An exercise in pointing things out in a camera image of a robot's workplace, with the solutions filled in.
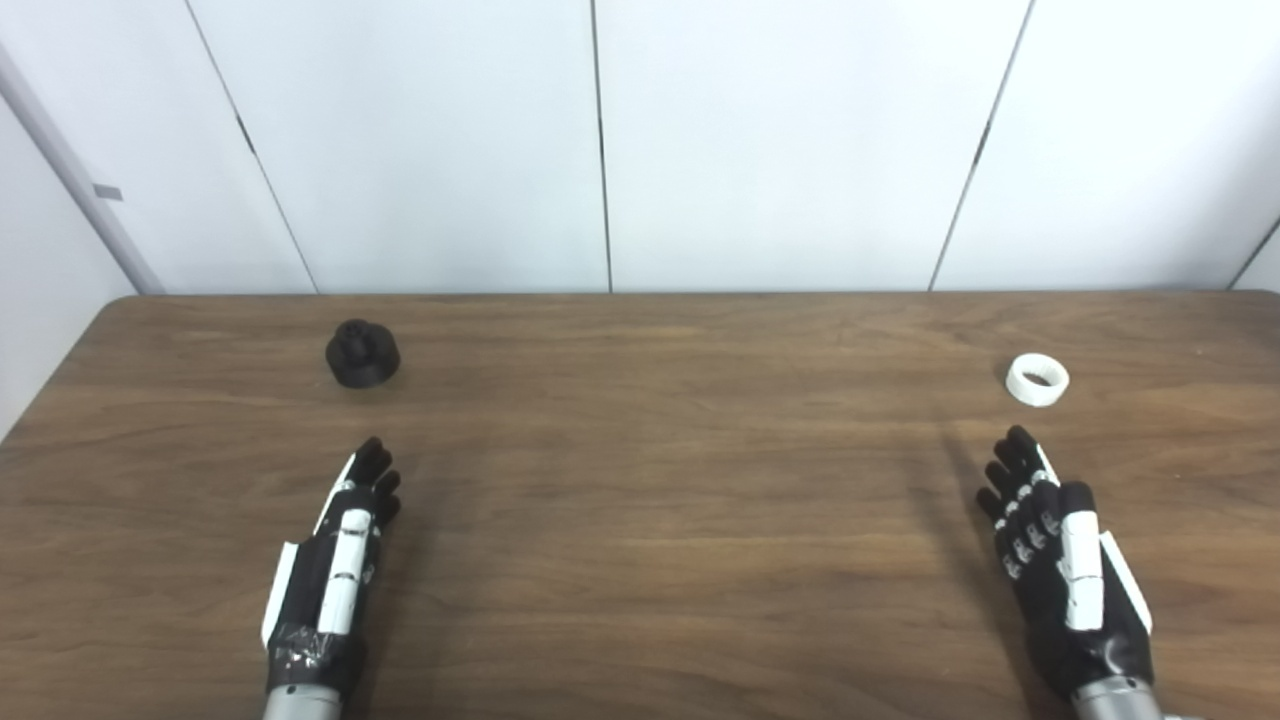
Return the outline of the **black white robot left hand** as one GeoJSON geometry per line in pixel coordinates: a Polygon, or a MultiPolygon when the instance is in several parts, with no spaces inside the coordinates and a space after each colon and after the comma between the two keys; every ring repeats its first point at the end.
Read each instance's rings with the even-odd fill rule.
{"type": "Polygon", "coordinates": [[[282,546],[260,639],[269,717],[337,719],[369,656],[361,624],[401,475],[378,437],[349,455],[311,534],[282,546]]]}

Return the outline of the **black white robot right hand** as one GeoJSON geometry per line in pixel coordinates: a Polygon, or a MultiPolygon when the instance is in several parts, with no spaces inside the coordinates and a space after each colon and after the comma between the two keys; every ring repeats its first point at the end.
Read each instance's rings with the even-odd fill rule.
{"type": "Polygon", "coordinates": [[[1120,678],[1153,685],[1151,615],[1092,488],[1061,480],[1041,443],[1010,427],[975,493],[1025,623],[1030,665],[1065,700],[1120,678]]]}

